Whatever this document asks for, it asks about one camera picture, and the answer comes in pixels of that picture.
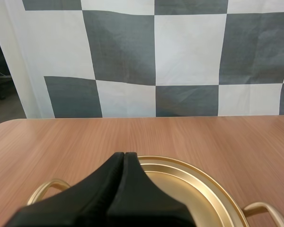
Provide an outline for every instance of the tray rim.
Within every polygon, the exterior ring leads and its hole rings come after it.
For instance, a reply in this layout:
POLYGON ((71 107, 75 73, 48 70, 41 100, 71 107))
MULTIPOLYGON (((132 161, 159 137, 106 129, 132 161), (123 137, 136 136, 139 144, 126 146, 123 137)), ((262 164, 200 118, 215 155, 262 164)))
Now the tray rim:
POLYGON ((162 161, 170 161, 179 165, 182 165, 184 167, 187 167, 189 169, 192 169, 193 171, 198 172, 199 174, 203 175, 204 177, 206 177, 209 181, 211 181, 223 194, 224 196, 230 201, 230 203, 232 204, 233 208, 237 211, 237 214, 242 222, 242 224, 244 224, 245 226, 249 227, 249 224, 246 220, 245 215, 243 214, 242 209, 240 208, 240 206, 236 203, 236 201, 234 200, 234 198, 230 195, 230 193, 228 191, 226 191, 226 189, 224 189, 216 180, 214 180, 210 175, 208 175, 207 173, 205 173, 203 170, 199 169, 196 166, 193 166, 187 162, 175 159, 175 158, 171 158, 171 157, 165 157, 165 156, 157 156, 157 155, 142 155, 142 156, 138 156, 139 160, 154 160, 154 159, 158 159, 158 160, 162 160, 162 161))

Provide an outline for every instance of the wooden table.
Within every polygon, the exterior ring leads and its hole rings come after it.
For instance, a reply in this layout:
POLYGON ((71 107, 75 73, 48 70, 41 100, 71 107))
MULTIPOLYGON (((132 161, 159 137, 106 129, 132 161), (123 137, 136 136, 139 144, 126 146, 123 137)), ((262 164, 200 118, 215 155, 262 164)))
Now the wooden table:
MULTIPOLYGON (((284 214, 284 116, 13 120, 0 124, 0 226, 41 183, 73 185, 116 151, 186 161, 240 206, 266 201, 284 214)), ((267 214, 248 220, 274 226, 267 214)))

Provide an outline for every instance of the gold handle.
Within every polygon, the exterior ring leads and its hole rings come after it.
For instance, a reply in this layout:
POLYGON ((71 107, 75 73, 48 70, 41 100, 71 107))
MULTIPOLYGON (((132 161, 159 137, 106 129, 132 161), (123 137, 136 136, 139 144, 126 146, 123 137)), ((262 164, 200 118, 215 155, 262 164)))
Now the gold handle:
POLYGON ((70 185, 60 179, 52 179, 48 182, 45 182, 32 194, 32 196, 29 198, 27 202, 27 205, 31 205, 35 202, 40 201, 50 187, 64 191, 70 188, 70 185))
POLYGON ((268 212, 273 218, 276 226, 284 227, 284 217, 280 212, 265 202, 254 202, 242 209, 246 217, 253 216, 255 214, 261 214, 268 212))

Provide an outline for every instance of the checkerboard pattern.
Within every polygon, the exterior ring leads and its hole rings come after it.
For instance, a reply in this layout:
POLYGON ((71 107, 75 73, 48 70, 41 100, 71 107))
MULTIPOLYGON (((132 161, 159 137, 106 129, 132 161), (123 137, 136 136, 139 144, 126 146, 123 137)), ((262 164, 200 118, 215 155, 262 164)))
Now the checkerboard pattern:
POLYGON ((284 0, 14 1, 55 117, 284 114, 284 0))

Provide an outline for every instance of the gold metal plate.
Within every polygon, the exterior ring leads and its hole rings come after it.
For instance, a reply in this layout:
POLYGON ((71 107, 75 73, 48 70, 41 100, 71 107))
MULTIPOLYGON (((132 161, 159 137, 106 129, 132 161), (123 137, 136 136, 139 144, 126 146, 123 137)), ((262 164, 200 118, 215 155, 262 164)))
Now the gold metal plate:
POLYGON ((166 194, 186 204, 198 227, 248 227, 233 198, 210 176, 184 162, 139 157, 148 177, 166 194))

